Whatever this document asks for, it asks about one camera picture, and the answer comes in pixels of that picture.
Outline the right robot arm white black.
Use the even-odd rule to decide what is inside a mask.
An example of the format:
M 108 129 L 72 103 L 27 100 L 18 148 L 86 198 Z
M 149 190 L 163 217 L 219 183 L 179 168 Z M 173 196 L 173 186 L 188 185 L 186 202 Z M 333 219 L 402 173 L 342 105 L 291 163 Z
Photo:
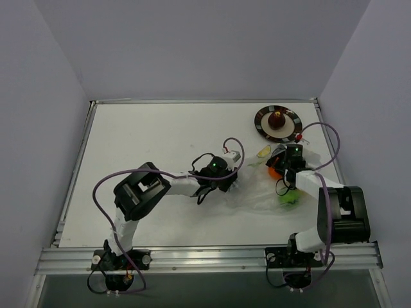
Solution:
M 285 193 L 298 190 L 317 202 L 315 224 L 292 236 L 298 252 L 328 251 L 332 244 L 369 241 L 371 228 L 360 187 L 334 182 L 308 168 L 300 144 L 279 145 L 266 165 L 281 176 Z

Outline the dark red fake fruit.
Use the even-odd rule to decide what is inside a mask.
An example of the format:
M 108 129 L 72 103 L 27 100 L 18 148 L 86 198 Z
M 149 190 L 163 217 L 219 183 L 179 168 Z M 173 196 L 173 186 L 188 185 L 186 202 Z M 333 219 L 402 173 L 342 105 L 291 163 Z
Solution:
M 281 129 L 286 122 L 285 116 L 282 111 L 274 111 L 268 117 L 268 125 L 273 130 Z

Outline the orange fake fruit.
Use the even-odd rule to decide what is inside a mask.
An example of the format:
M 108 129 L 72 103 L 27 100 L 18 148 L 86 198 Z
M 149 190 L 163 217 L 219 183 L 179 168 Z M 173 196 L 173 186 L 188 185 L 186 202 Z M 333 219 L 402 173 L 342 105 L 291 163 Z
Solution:
M 268 169 L 268 174 L 273 178 L 273 179 L 281 179 L 283 176 L 282 174 L 278 173 L 273 167 L 269 167 Z

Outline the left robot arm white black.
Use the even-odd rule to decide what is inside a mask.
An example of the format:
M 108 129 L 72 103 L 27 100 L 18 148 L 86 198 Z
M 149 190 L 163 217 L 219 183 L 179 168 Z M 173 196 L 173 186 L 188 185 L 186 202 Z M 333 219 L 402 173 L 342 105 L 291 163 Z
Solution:
M 132 240 L 138 222 L 145 218 L 160 200 L 167 195 L 196 198 L 200 205 L 205 197 L 215 191 L 227 192 L 236 181 L 241 155 L 228 151 L 221 157 L 212 156 L 206 167 L 189 171 L 186 175 L 172 174 L 168 180 L 159 173 L 152 162 L 141 166 L 142 172 L 133 172 L 114 188 L 116 217 L 112 235 L 108 239 L 111 253 L 119 257 L 132 249 Z

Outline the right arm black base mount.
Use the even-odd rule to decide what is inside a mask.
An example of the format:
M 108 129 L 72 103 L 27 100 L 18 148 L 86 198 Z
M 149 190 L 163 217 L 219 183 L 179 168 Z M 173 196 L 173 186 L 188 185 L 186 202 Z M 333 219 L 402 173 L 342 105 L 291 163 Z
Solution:
M 311 270 L 323 267 L 323 263 L 315 259 L 314 253 L 302 253 L 290 250 L 285 246 L 265 248 L 265 277 L 268 284 L 276 289 L 289 287 L 303 289 L 312 283 Z M 274 283 L 269 276 L 269 270 L 283 271 L 283 281 Z

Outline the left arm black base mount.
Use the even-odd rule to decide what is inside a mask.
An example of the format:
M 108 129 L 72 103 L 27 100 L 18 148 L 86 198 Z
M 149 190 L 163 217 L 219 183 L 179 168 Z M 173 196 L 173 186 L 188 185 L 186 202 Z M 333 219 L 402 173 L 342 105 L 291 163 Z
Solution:
M 105 290 L 117 293 L 131 293 L 134 279 L 139 276 L 146 288 L 143 271 L 150 269 L 152 261 L 150 250 L 130 250 L 126 255 L 117 256 L 109 248 L 95 250 L 91 261 L 91 274 L 87 279 L 90 286 L 90 277 L 93 273 L 102 274 Z

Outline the translucent plastic bag lemon print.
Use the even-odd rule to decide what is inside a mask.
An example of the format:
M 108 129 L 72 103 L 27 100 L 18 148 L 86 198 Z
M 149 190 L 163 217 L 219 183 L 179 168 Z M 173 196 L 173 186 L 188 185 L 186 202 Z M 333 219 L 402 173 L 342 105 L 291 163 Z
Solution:
M 266 163 L 271 155 L 265 158 L 258 158 L 256 155 L 244 160 L 238 171 L 237 180 L 226 193 L 225 205 L 228 208 L 251 214 L 284 216 L 298 208 L 315 204 L 313 197 L 300 191 L 301 198 L 298 204 L 282 206 L 278 196 L 293 190 L 288 190 L 282 179 L 273 179 L 268 174 L 269 167 Z

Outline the yellow fake lemon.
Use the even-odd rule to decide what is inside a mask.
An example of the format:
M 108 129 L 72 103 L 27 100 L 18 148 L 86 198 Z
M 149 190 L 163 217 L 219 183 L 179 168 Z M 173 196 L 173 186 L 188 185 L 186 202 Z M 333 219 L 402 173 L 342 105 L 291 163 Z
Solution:
M 265 158 L 265 157 L 269 157 L 271 155 L 272 152 L 272 148 L 270 145 L 266 145 L 262 150 L 260 150 L 257 153 L 257 157 L 258 158 Z

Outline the green fake watermelon ball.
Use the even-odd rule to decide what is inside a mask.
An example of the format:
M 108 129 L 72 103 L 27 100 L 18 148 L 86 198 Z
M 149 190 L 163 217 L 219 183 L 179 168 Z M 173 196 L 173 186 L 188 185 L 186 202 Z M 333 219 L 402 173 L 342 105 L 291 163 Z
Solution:
M 291 206 L 299 203 L 301 192 L 298 190 L 288 191 L 284 195 L 278 196 L 279 203 L 282 206 Z

